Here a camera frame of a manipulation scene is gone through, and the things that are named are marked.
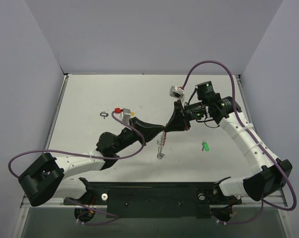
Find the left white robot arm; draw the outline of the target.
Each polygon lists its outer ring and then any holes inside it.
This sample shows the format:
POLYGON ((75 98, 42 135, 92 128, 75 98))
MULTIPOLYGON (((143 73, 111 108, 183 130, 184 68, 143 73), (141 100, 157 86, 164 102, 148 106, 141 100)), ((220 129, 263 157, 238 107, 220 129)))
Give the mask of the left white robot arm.
POLYGON ((144 147, 164 131, 164 126, 150 124, 136 117, 124 122, 120 134, 104 132, 100 135, 96 149, 85 154, 57 151, 44 151, 19 177, 21 185, 31 206, 43 205, 52 198, 74 198, 81 204, 92 200, 93 192, 73 176, 110 168, 121 159, 118 152, 140 142, 144 147))

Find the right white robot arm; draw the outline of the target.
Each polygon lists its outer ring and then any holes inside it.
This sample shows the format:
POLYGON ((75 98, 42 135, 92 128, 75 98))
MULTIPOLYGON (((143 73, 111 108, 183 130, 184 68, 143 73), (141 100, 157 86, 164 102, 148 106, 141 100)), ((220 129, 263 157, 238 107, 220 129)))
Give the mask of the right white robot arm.
POLYGON ((225 202, 233 195, 247 195, 260 201, 287 184, 293 168, 288 160, 280 160, 256 134, 253 124, 247 121, 241 107, 230 96, 221 98, 214 92, 210 81, 196 85, 198 102, 183 105, 183 90, 172 87, 170 95, 174 102, 173 114, 165 132, 186 131, 190 122, 203 117, 212 118, 234 141, 248 162, 253 173, 248 178, 225 178, 212 190, 212 197, 218 203, 225 202))

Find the key with green tag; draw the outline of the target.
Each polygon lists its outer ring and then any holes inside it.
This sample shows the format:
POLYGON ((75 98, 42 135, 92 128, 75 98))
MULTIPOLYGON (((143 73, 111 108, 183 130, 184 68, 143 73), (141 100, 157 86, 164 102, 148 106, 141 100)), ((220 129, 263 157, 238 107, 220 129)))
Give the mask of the key with green tag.
POLYGON ((202 151, 209 151, 209 145, 206 141, 202 142, 202 151))

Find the red-handled metal keyring holder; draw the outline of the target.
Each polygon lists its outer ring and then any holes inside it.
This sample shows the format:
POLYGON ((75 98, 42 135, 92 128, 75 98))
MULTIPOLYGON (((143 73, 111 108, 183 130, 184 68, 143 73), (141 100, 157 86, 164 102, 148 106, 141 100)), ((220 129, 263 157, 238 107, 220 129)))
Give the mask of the red-handled metal keyring holder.
POLYGON ((157 153, 157 159, 161 160, 164 158, 165 154, 163 153, 163 148, 165 146, 167 139, 167 133, 165 131, 162 132, 160 139, 157 140, 157 145, 158 145, 158 153, 157 153))

